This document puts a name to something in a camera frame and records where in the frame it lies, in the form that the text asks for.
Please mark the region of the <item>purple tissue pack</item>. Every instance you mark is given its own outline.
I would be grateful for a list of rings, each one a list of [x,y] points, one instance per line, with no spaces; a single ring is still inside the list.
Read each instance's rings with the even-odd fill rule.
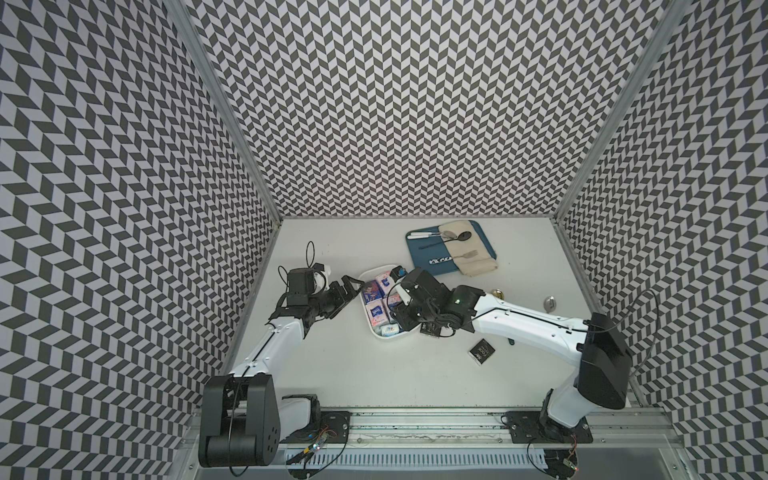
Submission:
[[[361,289],[361,296],[364,305],[368,305],[384,298],[381,287],[375,280],[366,282]]]

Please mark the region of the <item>pink white tissue pack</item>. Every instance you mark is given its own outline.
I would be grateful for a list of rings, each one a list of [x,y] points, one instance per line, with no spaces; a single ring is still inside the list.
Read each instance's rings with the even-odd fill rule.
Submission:
[[[386,297],[390,291],[394,288],[396,281],[390,275],[389,272],[380,273],[375,277],[375,281],[379,286],[382,295]]]

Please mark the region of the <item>white storage box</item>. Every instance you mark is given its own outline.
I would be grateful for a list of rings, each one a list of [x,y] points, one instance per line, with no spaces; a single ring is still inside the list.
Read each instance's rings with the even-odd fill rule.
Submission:
[[[394,285],[406,273],[400,265],[384,265],[364,271],[360,276],[363,281],[360,301],[369,330],[377,339],[391,341],[409,334],[395,321],[392,312],[401,300],[394,292]]]

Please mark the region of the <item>light blue tissue pack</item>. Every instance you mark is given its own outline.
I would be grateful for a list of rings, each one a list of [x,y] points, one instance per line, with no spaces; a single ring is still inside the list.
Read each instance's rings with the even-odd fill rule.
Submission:
[[[385,324],[380,327],[379,334],[382,337],[389,338],[400,333],[400,327],[397,324]]]

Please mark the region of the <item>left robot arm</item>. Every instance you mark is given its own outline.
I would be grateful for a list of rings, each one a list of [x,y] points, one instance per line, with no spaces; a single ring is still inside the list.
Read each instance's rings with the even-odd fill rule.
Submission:
[[[286,283],[254,350],[203,389],[198,461],[204,468],[268,466],[286,439],[310,444],[292,458],[302,462],[333,435],[316,395],[280,398],[275,381],[312,325],[337,316],[364,282],[348,275],[329,282],[324,273],[306,267],[289,271]]]

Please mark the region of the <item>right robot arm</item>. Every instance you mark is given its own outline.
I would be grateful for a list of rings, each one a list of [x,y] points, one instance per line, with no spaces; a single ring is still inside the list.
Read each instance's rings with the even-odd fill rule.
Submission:
[[[405,280],[394,288],[400,327],[430,326],[453,334],[495,335],[554,355],[572,367],[563,382],[545,394],[537,423],[549,435],[567,434],[594,410],[622,410],[627,402],[631,352],[626,337],[606,316],[565,318],[501,300],[481,289],[454,289],[430,277]]]

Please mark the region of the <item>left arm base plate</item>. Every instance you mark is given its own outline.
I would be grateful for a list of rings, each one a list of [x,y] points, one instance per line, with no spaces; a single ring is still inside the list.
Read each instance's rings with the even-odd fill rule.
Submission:
[[[281,445],[307,446],[316,440],[324,429],[327,429],[327,443],[341,446],[349,437],[351,426],[351,412],[343,410],[322,411],[320,415],[311,420],[304,428],[285,436]]]

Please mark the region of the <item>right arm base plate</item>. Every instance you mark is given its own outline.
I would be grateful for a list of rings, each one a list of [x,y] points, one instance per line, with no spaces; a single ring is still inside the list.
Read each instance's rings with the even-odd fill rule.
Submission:
[[[591,444],[594,441],[590,426],[582,418],[576,427],[568,428],[535,410],[511,410],[501,416],[514,444]]]

